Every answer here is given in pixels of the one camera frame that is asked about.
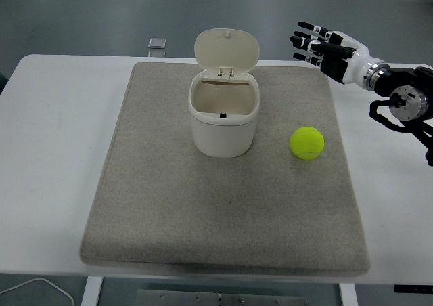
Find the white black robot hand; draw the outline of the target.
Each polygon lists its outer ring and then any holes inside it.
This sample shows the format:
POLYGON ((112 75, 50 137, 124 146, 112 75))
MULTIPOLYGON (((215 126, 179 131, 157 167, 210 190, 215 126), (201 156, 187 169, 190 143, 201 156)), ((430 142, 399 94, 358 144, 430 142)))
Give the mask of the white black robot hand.
POLYGON ((300 50, 294 58, 320 68, 323 74, 338 83, 354 83, 371 91, 373 85, 369 81, 373 74, 389 67, 385 61, 370 56, 364 44, 342 32, 308 22, 298 25, 310 33, 296 31, 290 37, 293 47, 300 50))

